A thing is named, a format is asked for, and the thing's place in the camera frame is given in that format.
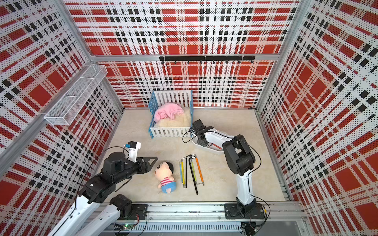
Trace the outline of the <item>large black hex key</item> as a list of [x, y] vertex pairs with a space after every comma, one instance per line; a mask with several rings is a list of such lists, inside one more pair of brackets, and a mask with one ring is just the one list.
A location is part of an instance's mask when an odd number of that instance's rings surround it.
[[191, 175], [192, 175], [192, 178], [193, 178], [195, 192], [196, 192], [196, 195], [198, 195], [198, 189], [197, 189], [197, 184], [196, 184], [195, 170], [194, 170], [194, 166], [193, 166], [193, 162], [192, 162], [192, 157], [189, 158], [189, 166], [190, 166]]

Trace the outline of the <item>thin black hex key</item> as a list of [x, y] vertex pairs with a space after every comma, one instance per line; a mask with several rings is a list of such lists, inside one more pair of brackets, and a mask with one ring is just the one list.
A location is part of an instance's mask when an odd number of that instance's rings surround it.
[[189, 169], [190, 169], [190, 160], [192, 156], [188, 155], [185, 157], [185, 188], [188, 187], [188, 177], [189, 177]]

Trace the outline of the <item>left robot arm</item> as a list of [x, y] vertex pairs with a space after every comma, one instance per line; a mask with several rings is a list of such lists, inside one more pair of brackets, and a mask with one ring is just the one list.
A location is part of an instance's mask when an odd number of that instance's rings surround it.
[[86, 226], [83, 225], [107, 197], [116, 191], [118, 183], [130, 181], [136, 174], [143, 175], [150, 172], [157, 161], [156, 156], [130, 160], [123, 152], [110, 154], [105, 159], [100, 173], [82, 187], [73, 205], [49, 235], [98, 236], [119, 218], [129, 216], [132, 212], [132, 201], [119, 194], [95, 219]]

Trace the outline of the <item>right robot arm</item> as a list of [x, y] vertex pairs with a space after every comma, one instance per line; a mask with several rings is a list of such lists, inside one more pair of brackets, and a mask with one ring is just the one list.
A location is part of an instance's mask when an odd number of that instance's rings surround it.
[[226, 134], [212, 126], [205, 126], [201, 120], [193, 122], [190, 133], [194, 136], [191, 140], [194, 145], [224, 154], [228, 168], [236, 176], [237, 203], [243, 207], [255, 205], [251, 178], [256, 158], [244, 136]]

